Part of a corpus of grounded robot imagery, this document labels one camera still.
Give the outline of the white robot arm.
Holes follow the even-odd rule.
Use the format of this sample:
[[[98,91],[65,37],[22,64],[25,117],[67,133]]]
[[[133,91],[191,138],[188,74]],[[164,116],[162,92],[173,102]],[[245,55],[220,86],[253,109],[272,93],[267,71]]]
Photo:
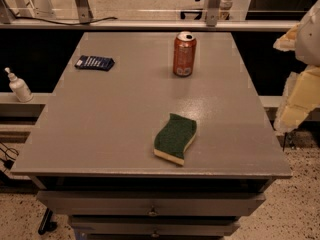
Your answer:
[[[279,134],[284,134],[297,129],[320,105],[320,0],[273,47],[293,51],[306,65],[301,73],[291,72],[284,86],[273,124]]]

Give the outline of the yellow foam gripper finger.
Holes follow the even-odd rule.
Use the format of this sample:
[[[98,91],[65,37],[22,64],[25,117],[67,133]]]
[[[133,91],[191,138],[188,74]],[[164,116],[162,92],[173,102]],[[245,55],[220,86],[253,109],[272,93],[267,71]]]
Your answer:
[[[320,105],[320,67],[309,65],[301,73],[291,72],[276,112],[274,128],[289,133],[299,127]]]
[[[294,51],[296,49],[298,27],[299,25],[296,24],[290,28],[284,35],[274,42],[273,47],[283,52]]]

